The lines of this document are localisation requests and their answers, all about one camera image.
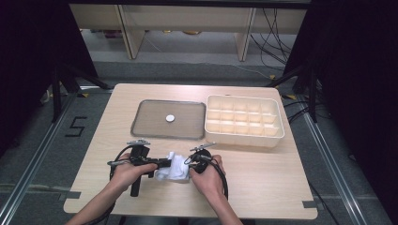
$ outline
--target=white round object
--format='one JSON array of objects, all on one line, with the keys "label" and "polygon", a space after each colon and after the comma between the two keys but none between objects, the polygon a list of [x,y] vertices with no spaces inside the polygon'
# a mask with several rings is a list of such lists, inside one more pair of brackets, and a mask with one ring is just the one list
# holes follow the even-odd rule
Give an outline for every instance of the white round object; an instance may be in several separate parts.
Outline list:
[{"label": "white round object", "polygon": [[173,122],[175,119],[176,119],[176,117],[171,114],[166,116],[166,121],[169,123]]}]

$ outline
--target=person's left hand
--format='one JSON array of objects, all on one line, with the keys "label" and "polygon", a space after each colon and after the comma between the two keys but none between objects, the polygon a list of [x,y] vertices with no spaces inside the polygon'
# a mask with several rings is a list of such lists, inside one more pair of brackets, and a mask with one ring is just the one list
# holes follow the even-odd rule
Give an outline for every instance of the person's left hand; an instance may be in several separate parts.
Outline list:
[{"label": "person's left hand", "polygon": [[[126,153],[120,159],[129,158],[130,153]],[[119,187],[126,190],[132,183],[134,183],[140,175],[156,170],[158,166],[155,163],[150,163],[142,166],[134,166],[130,163],[118,165],[115,169],[114,176],[111,182],[117,184]]]}]

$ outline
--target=human arm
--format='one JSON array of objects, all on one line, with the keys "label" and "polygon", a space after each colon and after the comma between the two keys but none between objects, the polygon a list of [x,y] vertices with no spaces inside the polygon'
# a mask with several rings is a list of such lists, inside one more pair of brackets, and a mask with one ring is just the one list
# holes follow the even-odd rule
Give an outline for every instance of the human arm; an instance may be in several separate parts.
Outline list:
[{"label": "human arm", "polygon": [[[127,153],[120,159],[129,158],[129,156],[130,154]],[[156,164],[133,166],[132,164],[125,163],[117,166],[114,176],[105,188],[68,221],[67,224],[84,224],[99,218],[140,175],[154,171],[156,168]]]},{"label": "human arm", "polygon": [[[212,161],[218,164],[222,172],[225,173],[221,156],[213,156]],[[207,166],[202,173],[197,173],[194,169],[190,169],[190,175],[196,188],[206,197],[222,224],[242,224],[234,209],[224,196],[222,180],[213,166]]]}]

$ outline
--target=white ice cube tray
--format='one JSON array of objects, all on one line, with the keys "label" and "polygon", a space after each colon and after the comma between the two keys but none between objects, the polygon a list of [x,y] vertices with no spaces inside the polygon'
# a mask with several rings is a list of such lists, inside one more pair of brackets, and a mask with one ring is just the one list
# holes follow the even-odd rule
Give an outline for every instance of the white ice cube tray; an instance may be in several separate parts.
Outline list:
[{"label": "white ice cube tray", "polygon": [[270,98],[209,96],[208,142],[274,147],[284,136],[278,102]]}]

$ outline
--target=white cloth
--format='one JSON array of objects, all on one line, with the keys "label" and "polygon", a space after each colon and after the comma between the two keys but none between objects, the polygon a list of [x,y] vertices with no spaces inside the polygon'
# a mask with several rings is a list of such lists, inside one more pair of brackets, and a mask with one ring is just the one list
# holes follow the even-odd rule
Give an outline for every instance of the white cloth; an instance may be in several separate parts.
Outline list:
[{"label": "white cloth", "polygon": [[189,167],[184,164],[185,158],[170,152],[168,159],[172,160],[171,167],[163,167],[155,172],[157,180],[188,180]]}]

